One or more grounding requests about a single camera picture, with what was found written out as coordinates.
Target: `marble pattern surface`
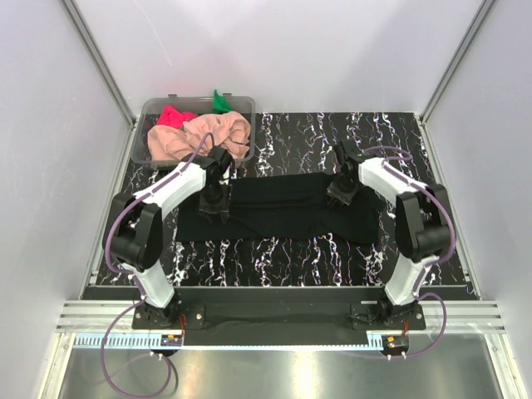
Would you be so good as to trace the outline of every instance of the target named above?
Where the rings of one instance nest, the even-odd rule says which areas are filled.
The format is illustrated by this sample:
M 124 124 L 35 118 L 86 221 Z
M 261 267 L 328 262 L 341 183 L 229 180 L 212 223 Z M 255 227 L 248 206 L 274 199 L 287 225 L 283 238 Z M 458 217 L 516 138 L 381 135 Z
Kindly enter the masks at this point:
M 413 154 L 394 166 L 426 183 L 434 181 L 421 132 L 410 113 L 287 113 L 256 115 L 255 157 L 240 176 L 258 177 L 337 170 L 333 146 L 353 138 L 361 149 L 393 145 Z M 157 171 L 130 162 L 122 190 L 133 193 L 158 179 Z M 308 240 L 238 239 L 180 243 L 174 240 L 177 212 L 164 223 L 161 262 L 175 286 L 354 286 L 382 285 L 397 260 L 394 212 L 380 220 L 380 243 L 357 247 L 331 234 Z M 465 283 L 460 260 L 434 266 L 425 284 Z M 102 263 L 96 285 L 131 285 Z

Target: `pink cloth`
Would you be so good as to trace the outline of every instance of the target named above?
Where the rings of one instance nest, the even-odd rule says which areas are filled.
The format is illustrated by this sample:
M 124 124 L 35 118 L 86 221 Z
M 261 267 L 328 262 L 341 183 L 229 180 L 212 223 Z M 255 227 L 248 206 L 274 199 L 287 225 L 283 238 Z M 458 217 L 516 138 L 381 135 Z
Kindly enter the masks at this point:
M 198 116 L 194 112 L 179 112 L 173 106 L 165 106 L 160 113 L 157 125 L 165 125 L 180 129 L 184 122 L 192 121 Z
M 250 131 L 249 122 L 238 112 L 208 114 L 185 122 L 182 130 L 164 125 L 152 127 L 148 132 L 148 147 L 153 160 L 182 160 L 194 151 L 205 133 L 211 132 L 216 145 L 241 160 L 249 150 Z M 211 140 L 207 139 L 199 154 L 207 155 L 211 148 Z

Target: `plastic container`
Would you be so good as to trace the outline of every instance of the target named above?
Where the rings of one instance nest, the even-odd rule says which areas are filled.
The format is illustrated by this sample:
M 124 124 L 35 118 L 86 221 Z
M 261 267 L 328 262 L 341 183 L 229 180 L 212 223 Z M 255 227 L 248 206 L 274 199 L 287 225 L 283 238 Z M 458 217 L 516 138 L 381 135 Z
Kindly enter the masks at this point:
M 249 134 L 249 151 L 240 163 L 250 160 L 255 152 L 255 101 L 250 97 L 231 96 L 224 94 L 225 100 L 233 111 L 242 114 L 251 125 Z M 191 111 L 198 115 L 213 113 L 213 97 L 178 97 L 154 98 L 148 100 L 142 107 L 139 123 L 136 127 L 135 141 L 131 152 L 131 160 L 136 164 L 153 169 L 175 166 L 179 160 L 152 160 L 148 148 L 148 131 L 157 123 L 160 113 L 167 105 L 173 106 L 178 111 Z

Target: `gray wall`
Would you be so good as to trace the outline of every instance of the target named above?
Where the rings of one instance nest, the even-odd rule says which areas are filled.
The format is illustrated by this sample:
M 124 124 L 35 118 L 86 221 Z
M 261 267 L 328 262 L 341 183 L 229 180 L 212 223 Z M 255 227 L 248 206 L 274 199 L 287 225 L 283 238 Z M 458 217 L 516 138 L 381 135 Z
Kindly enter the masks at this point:
M 81 288 L 126 124 L 58 1 L 2 2 L 0 54 L 0 396 L 26 399 Z
M 76 0 L 134 112 L 251 96 L 258 111 L 422 111 L 481 0 Z
M 429 120 L 464 240 L 532 393 L 532 2 L 499 1 Z

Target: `cable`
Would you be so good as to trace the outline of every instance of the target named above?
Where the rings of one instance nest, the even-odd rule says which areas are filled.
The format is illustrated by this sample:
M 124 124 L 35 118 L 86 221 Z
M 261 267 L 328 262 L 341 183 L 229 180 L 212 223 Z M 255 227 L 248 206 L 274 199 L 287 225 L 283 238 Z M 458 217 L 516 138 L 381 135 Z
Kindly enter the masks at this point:
M 115 320 L 113 320 L 113 322 L 109 325 L 109 327 L 107 328 L 107 331 L 106 331 L 105 335 L 103 336 L 103 339 L 101 340 L 101 346 L 100 346 L 100 364 L 101 364 L 101 370 L 103 371 L 103 377 L 106 379 L 107 383 L 111 386 L 111 388 L 113 388 L 115 390 L 115 392 L 120 393 L 124 397 L 129 397 L 129 398 L 133 398 L 133 399 L 153 399 L 153 398 L 158 397 L 169 386 L 170 379 L 172 377 L 172 370 L 174 369 L 171 366 L 172 362 L 168 359 L 168 357 L 160 356 L 160 359 L 162 358 L 166 362 L 166 366 L 168 367 L 168 376 L 167 376 L 165 384 L 162 386 L 162 388 L 159 391 L 157 391 L 155 393 L 152 393 L 150 395 L 131 395 L 130 393 L 122 391 L 111 380 L 111 376 L 109 375 L 109 372 L 107 372 L 104 353 L 105 353 L 105 345 L 107 343 L 107 338 L 109 337 L 109 334 L 111 333 L 111 330 L 115 327 L 115 325 L 118 323 L 118 321 L 121 318 L 123 318 L 128 312 L 130 312 L 131 310 L 139 307 L 144 302 L 145 302 L 144 300 L 139 301 L 139 302 L 129 306 L 128 309 L 126 309 L 125 311 L 120 313 L 115 318 Z
M 376 151 L 376 150 L 382 151 L 382 152 L 385 152 L 386 150 L 392 150 L 392 151 L 395 151 L 397 154 L 404 155 L 404 156 L 398 156 L 398 155 L 386 156 L 382 160 L 382 167 L 388 173 L 390 173 L 391 175 L 397 177 L 403 183 L 406 183 L 407 185 L 409 185 L 409 186 L 413 187 L 414 189 L 416 189 L 416 190 L 420 191 L 421 193 L 423 193 L 425 195 L 425 197 L 427 197 L 438 208 L 438 210 L 441 212 L 441 214 L 443 215 L 444 219 L 446 220 L 447 227 L 449 228 L 449 234 L 451 236 L 450 237 L 449 248 L 448 248 L 448 250 L 447 250 L 445 255 L 443 255 L 442 257 L 439 257 L 435 261 L 432 261 L 432 262 L 429 262 L 428 264 L 426 264 L 425 265 L 425 269 L 428 270 L 434 264 L 442 263 L 442 262 L 445 262 L 445 261 L 449 260 L 451 258 L 451 256 L 453 255 L 453 253 L 455 252 L 455 246 L 456 246 L 456 232 L 455 232 L 455 227 L 454 227 L 454 225 L 452 223 L 451 216 L 449 215 L 447 210 L 443 207 L 443 205 L 440 203 L 440 201 L 438 201 L 438 199 L 434 195 L 432 195 L 425 187 L 423 187 L 422 185 L 417 184 L 414 181 L 410 181 L 406 176 L 404 176 L 403 174 L 399 173 L 395 168 L 393 168 L 389 164 L 389 161 L 391 161 L 391 160 L 399 160 L 399 161 L 412 160 L 413 159 L 412 154 L 409 153 L 406 150 L 403 150 L 402 148 L 392 147 L 392 146 L 388 146 L 388 145 L 366 148 L 362 152 L 373 152 L 373 151 Z M 423 279 L 422 276 L 423 276 L 423 273 L 420 274 L 418 279 L 414 282 L 413 294 L 414 294 L 415 297 L 417 297 L 417 295 L 418 295 L 418 292 L 419 292 L 418 288 L 421 285 L 422 279 Z M 441 325 L 440 333 L 436 337 L 436 340 L 433 343 L 431 343 L 431 345 L 429 345 L 428 347 L 426 347 L 422 351 L 419 351 L 419 352 L 416 352 L 416 353 L 412 353 L 412 355 L 404 356 L 405 359 L 413 358 L 413 357 L 419 357 L 419 356 L 423 356 L 423 355 L 427 354 L 430 350 L 432 350 L 432 348 L 434 348 L 441 341 L 441 339 L 443 338 L 443 334 L 445 333 L 446 325 L 447 325 L 447 309 L 446 309 L 445 303 L 443 302 L 443 299 L 441 299 L 441 297 L 439 295 L 437 295 L 436 293 L 424 293 L 423 295 L 421 295 L 417 299 L 417 301 L 420 302 L 423 299 L 429 298 L 429 297 L 432 297 L 432 298 L 436 299 L 441 304 L 441 311 L 443 312 L 443 323 Z M 395 358 L 400 358 L 400 357 L 389 357 L 388 360 L 395 359 Z
M 403 160 L 403 161 L 412 160 L 413 159 L 412 155 L 408 151 L 403 150 L 402 148 L 390 147 L 390 146 L 387 146 L 387 145 L 380 146 L 380 147 L 367 148 L 363 152 L 373 152 L 375 150 L 393 150 L 393 151 L 395 151 L 395 152 L 397 152 L 399 154 L 405 155 L 405 157 L 402 157 L 402 156 L 387 156 L 387 157 L 385 157 L 384 160 L 382 161 L 382 167 L 388 173 L 394 175 L 395 177 L 397 177 L 403 183 L 406 183 L 407 185 L 409 185 L 409 186 L 413 187 L 414 189 L 416 189 L 416 190 L 420 191 L 421 193 L 423 193 L 425 195 L 425 197 L 427 197 L 438 208 L 438 210 L 441 212 L 441 214 L 443 214 L 443 218 L 446 220 L 447 227 L 449 228 L 449 234 L 451 236 L 450 243 L 449 243 L 449 249 L 447 250 L 446 254 L 443 255 L 442 257 L 438 258 L 435 261 L 432 261 L 432 262 L 429 262 L 428 264 L 426 264 L 425 265 L 425 269 L 428 270 L 435 264 L 439 264 L 439 263 L 442 263 L 442 262 L 445 262 L 445 261 L 449 260 L 451 258 L 451 256 L 453 255 L 453 253 L 455 252 L 455 246 L 456 246 L 456 232 L 455 232 L 455 227 L 454 227 L 454 225 L 452 223 L 451 216 L 446 211 L 446 209 L 443 207 L 443 205 L 440 203 L 440 201 L 438 201 L 436 199 L 436 197 L 434 195 L 432 195 L 425 187 L 423 187 L 422 185 L 417 184 L 416 182 L 410 181 L 406 176 L 404 176 L 403 174 L 399 173 L 395 168 L 393 168 L 388 163 L 390 160 Z M 422 279 L 422 274 L 420 274 L 420 277 L 414 283 L 414 293 L 417 293 L 417 289 L 419 288 L 420 284 L 422 283 L 421 279 Z
M 373 323 L 375 320 L 377 320 L 377 315 L 373 316 L 372 318 L 369 318 L 367 316 L 367 314 L 353 314 L 353 315 L 349 315 L 348 316 L 349 318 L 352 318 L 353 320 L 357 320 L 358 322 L 362 322 L 362 323 L 366 323 L 366 324 L 371 324 Z
M 117 370 L 115 370 L 114 372 L 109 373 L 109 377 L 113 378 L 114 376 L 117 376 L 118 374 L 120 374 L 121 372 L 126 370 L 128 368 L 128 366 L 130 366 L 131 364 L 133 364 L 137 360 L 139 360 L 139 359 L 141 359 L 143 357 L 150 357 L 150 356 L 151 355 L 149 353 L 142 353 L 141 355 L 137 355 L 137 356 L 133 357 L 131 360 L 128 360 L 127 363 L 124 363 L 123 365 L 121 365 Z M 84 363 L 85 362 L 81 361 L 81 376 L 83 377 L 83 379 L 85 380 L 85 382 L 88 385 L 96 386 L 96 385 L 100 385 L 100 384 L 102 384 L 104 382 L 107 382 L 107 380 L 105 378 L 103 378 L 101 380 L 90 381 L 90 378 L 87 376 L 86 364 L 84 364 Z
M 403 328 L 403 330 L 402 330 L 402 334 L 401 334 L 401 335 L 402 335 L 403 337 L 405 337 L 405 336 L 408 337 L 408 336 L 406 335 L 406 333 L 408 333 L 408 319 L 405 320 L 405 327 Z
M 165 385 L 159 390 L 157 391 L 156 393 L 153 393 L 151 395 L 148 395 L 148 396 L 138 396 L 138 395 L 131 395 L 125 391 L 122 391 L 119 387 L 117 387 L 115 385 L 115 383 L 111 380 L 111 376 L 109 375 L 109 373 L 107 372 L 107 369 L 106 369 L 106 362 L 105 362 L 105 346 L 106 346 L 106 343 L 107 343 L 107 338 L 109 337 L 109 334 L 111 333 L 111 330 L 113 329 L 113 327 L 118 323 L 118 321 L 125 315 L 127 314 L 128 312 L 130 312 L 131 310 L 135 309 L 135 308 L 138 308 L 141 304 L 144 304 L 145 301 L 146 301 L 146 291 L 144 289 L 144 287 L 142 286 L 142 283 L 140 282 L 140 280 L 135 276 L 135 272 L 133 272 L 132 270 L 126 270 L 126 269 L 121 269 L 121 268 L 117 268 L 113 265 L 112 263 L 112 260 L 111 260 L 111 242 L 112 242 L 112 238 L 115 236 L 115 233 L 116 231 L 118 230 L 118 227 L 120 226 L 120 224 L 122 223 L 122 220 L 138 205 L 140 204 L 143 200 L 145 200 L 146 198 L 152 196 L 154 193 L 156 193 L 157 191 L 159 191 L 160 189 L 162 189 L 164 186 L 166 186 L 167 184 L 169 184 L 172 180 L 174 180 L 175 178 L 177 178 L 178 176 L 181 175 L 181 173 L 183 173 L 188 167 L 189 165 L 192 163 L 192 161 L 194 160 L 194 158 L 198 155 L 198 152 L 200 152 L 200 149 L 201 147 L 203 146 L 203 144 L 205 143 L 205 141 L 207 140 L 207 137 L 210 136 L 210 139 L 212 140 L 212 144 L 214 146 L 214 136 L 212 135 L 212 133 L 206 133 L 203 138 L 201 139 L 201 141 L 199 142 L 198 146 L 196 147 L 196 149 L 194 150 L 194 152 L 192 153 L 192 155 L 190 156 L 190 158 L 185 162 L 185 164 L 183 165 L 183 167 L 178 171 L 178 173 L 176 173 L 175 175 L 171 176 L 169 179 L 167 180 L 163 180 L 161 181 L 161 183 L 159 185 L 157 185 L 152 191 L 151 193 L 148 192 L 148 193 L 145 193 L 144 195 L 140 196 L 139 198 L 136 198 L 133 202 L 131 202 L 131 204 L 127 205 L 124 210 L 122 210 L 120 212 L 120 214 L 118 215 L 118 217 L 115 219 L 115 221 L 113 222 L 112 226 L 111 226 L 111 229 L 109 230 L 109 234 L 107 235 L 107 240 L 106 240 L 106 247 L 105 247 L 105 252 L 104 252 L 104 258 L 106 260 L 106 265 L 107 267 L 109 268 L 109 270 L 115 272 L 115 273 L 124 273 L 124 274 L 128 274 L 128 275 L 131 275 L 133 274 L 133 281 L 135 283 L 135 285 L 138 287 L 139 291 L 140 291 L 140 297 L 141 297 L 141 300 L 138 302 L 138 303 L 134 303 L 133 305 L 129 306 L 128 309 L 126 309 L 124 312 L 122 312 L 121 314 L 119 314 L 115 320 L 113 320 L 113 322 L 111 323 L 111 325 L 107 328 L 107 331 L 106 331 L 106 334 L 104 335 L 103 339 L 101 340 L 101 346 L 100 346 L 100 362 L 101 362 L 101 370 L 103 371 L 103 375 L 104 375 L 104 378 L 106 379 L 107 383 L 111 386 L 111 388 L 113 388 L 117 393 L 123 395 L 124 397 L 129 397 L 129 398 L 139 398 L 139 399 L 152 399 L 152 398 L 156 398 L 158 397 L 167 387 L 168 385 L 170 384 L 170 378 L 172 376 L 172 370 L 174 370 L 175 372 L 175 378 L 177 379 L 178 376 L 177 376 L 177 371 L 175 370 L 175 367 L 174 365 L 172 364 L 172 362 L 170 360 L 168 360 L 167 357 L 162 357 L 165 362 L 166 362 L 166 365 L 168 366 L 168 377 L 166 378 L 166 382 L 165 382 Z

